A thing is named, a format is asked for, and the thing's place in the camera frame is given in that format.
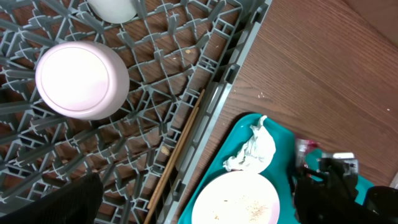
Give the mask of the red snack wrapper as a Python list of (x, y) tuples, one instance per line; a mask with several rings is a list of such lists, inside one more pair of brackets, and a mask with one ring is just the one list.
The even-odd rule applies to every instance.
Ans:
[(309, 139), (295, 140), (295, 167), (301, 168), (305, 166), (305, 158), (307, 154), (319, 147), (319, 143)]

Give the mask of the large white plate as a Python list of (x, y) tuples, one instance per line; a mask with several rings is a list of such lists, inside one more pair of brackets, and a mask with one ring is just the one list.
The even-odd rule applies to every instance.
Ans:
[(193, 224), (276, 224), (280, 201), (265, 177), (247, 171), (225, 173), (199, 193)]

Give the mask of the white napkin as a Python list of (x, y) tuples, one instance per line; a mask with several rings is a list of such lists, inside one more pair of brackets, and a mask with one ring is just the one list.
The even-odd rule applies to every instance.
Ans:
[(228, 171), (244, 170), (260, 174), (271, 164), (276, 145), (274, 138), (264, 126), (268, 116), (259, 118), (256, 125), (250, 125), (252, 136), (241, 146), (235, 156), (230, 156), (223, 162), (223, 167)]

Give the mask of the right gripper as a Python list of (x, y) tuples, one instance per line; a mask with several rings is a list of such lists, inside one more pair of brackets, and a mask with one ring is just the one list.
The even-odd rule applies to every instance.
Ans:
[(298, 167), (299, 178), (308, 180), (318, 189), (329, 190), (348, 199), (357, 197), (358, 160), (352, 152), (323, 152), (317, 162), (317, 170), (304, 165)]

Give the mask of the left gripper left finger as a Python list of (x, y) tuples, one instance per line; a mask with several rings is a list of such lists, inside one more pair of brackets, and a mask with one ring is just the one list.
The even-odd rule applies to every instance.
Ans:
[(92, 173), (1, 217), (1, 224), (93, 223), (103, 194), (100, 176)]

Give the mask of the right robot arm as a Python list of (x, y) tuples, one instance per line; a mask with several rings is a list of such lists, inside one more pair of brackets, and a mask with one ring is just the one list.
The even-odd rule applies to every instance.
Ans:
[(300, 223), (397, 223), (397, 189), (372, 186), (357, 203), (358, 160), (351, 152), (323, 154), (318, 169), (305, 165), (306, 153), (295, 155), (292, 188)]

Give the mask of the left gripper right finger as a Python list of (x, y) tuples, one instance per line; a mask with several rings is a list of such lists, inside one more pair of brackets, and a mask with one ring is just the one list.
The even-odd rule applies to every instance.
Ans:
[(397, 223), (397, 189), (386, 186), (368, 188), (364, 202), (358, 204), (300, 179), (295, 187), (294, 205), (300, 223)]

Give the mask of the small white plate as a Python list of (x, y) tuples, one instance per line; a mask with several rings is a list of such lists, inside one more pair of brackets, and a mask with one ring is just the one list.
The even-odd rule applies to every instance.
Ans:
[(44, 102), (67, 117), (103, 119), (123, 105), (129, 74), (110, 47), (92, 41), (58, 44), (43, 54), (35, 84)]

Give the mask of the wooden chopstick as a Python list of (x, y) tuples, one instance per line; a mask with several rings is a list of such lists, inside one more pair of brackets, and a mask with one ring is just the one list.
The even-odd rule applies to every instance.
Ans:
[(148, 214), (146, 216), (146, 219), (144, 220), (144, 224), (149, 224), (150, 223), (152, 215), (155, 212), (156, 205), (157, 205), (157, 203), (158, 203), (158, 201), (159, 201), (159, 199), (160, 199), (160, 197), (162, 195), (162, 192), (163, 192), (163, 190), (164, 190), (164, 188), (166, 186), (166, 183), (167, 183), (167, 181), (168, 181), (168, 179), (169, 179), (169, 177), (170, 177), (170, 175), (172, 173), (174, 165), (175, 165), (175, 163), (176, 163), (176, 161), (177, 161), (177, 159), (179, 157), (180, 151), (182, 150), (182, 146), (183, 146), (183, 144), (184, 144), (184, 142), (186, 140), (186, 137), (187, 137), (187, 135), (188, 135), (188, 133), (190, 131), (190, 128), (192, 127), (193, 119), (195, 118), (197, 113), (198, 113), (198, 106), (195, 106), (193, 111), (192, 111), (192, 113), (191, 113), (191, 115), (188, 118), (187, 124), (185, 125), (185, 127), (184, 127), (184, 129), (183, 129), (183, 131), (182, 131), (182, 133), (180, 135), (180, 138), (179, 138), (179, 140), (177, 142), (177, 145), (176, 145), (174, 151), (172, 152), (172, 154), (170, 156), (170, 159), (169, 159), (167, 165), (165, 166), (164, 172), (163, 172), (163, 174), (162, 174), (162, 176), (161, 176), (161, 178), (160, 178), (160, 180), (159, 180), (159, 182), (158, 182), (158, 184), (157, 184), (157, 186), (156, 186), (156, 188), (154, 190), (154, 193), (153, 193), (153, 195), (152, 195), (152, 197), (151, 197), (151, 199), (149, 201), (149, 204), (147, 206), (149, 211), (148, 211)]
[(195, 119), (195, 116), (198, 113), (199, 105), (204, 96), (204, 93), (205, 93), (205, 90), (202, 90), (196, 103), (195, 103), (195, 106), (193, 107), (193, 110), (192, 110), (190, 116), (188, 117), (187, 123), (185, 124), (183, 131), (181, 132), (181, 135), (178, 139), (177, 145), (176, 145), (175, 149), (173, 150), (173, 152), (171, 153), (170, 159), (169, 159), (167, 165), (165, 166), (165, 170), (162, 174), (162, 177), (160, 178), (159, 183), (157, 184), (157, 186), (154, 190), (154, 194), (152, 195), (152, 197), (149, 201), (149, 204), (147, 206), (147, 208), (149, 210), (155, 208), (155, 206), (157, 205), (157, 202), (160, 199), (160, 196), (162, 195), (162, 192), (166, 186), (167, 180), (169, 179), (169, 177), (172, 173), (174, 165), (179, 157), (180, 151), (182, 150), (183, 144), (185, 143), (188, 133), (190, 132), (190, 129), (193, 124), (193, 120)]

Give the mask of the white paper cup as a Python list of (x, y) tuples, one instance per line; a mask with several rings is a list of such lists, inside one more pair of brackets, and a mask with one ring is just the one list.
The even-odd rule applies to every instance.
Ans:
[(88, 0), (88, 4), (98, 17), (113, 24), (130, 21), (137, 14), (132, 0)]

